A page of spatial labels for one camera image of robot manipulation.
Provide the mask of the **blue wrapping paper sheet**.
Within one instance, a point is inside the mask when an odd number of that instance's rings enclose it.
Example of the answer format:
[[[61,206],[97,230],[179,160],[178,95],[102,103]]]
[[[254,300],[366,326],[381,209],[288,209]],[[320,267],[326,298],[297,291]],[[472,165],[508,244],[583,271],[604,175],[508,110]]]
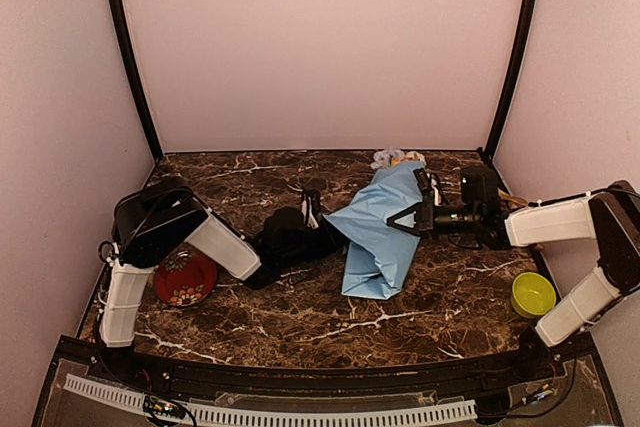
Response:
[[[419,238],[386,220],[422,200],[414,171],[421,161],[402,162],[378,170],[350,204],[327,217],[349,241],[341,293],[388,300],[401,292]]]

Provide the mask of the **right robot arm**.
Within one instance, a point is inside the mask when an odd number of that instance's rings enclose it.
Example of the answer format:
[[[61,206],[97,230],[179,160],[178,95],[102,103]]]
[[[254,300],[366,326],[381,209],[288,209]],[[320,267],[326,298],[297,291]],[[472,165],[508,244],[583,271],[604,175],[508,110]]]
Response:
[[[414,172],[421,200],[387,218],[388,226],[416,237],[469,233],[492,250],[591,241],[595,266],[559,304],[541,316],[535,332],[548,347],[597,323],[639,290],[639,193],[625,180],[606,187],[510,208],[498,174],[485,166],[460,173],[461,203],[440,196],[433,173]]]

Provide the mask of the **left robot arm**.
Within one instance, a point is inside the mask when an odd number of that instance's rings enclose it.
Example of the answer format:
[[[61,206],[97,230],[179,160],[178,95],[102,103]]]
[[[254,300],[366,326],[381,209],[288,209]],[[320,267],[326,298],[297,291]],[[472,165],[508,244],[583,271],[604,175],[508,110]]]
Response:
[[[258,290],[284,270],[319,261],[347,243],[323,214],[320,195],[302,193],[299,208],[280,208],[248,239],[216,214],[179,178],[169,178],[121,199],[102,258],[109,266],[106,303],[98,337],[108,348],[101,364],[120,383],[141,374],[132,345],[134,325],[149,276],[176,248],[188,244],[247,287]]]

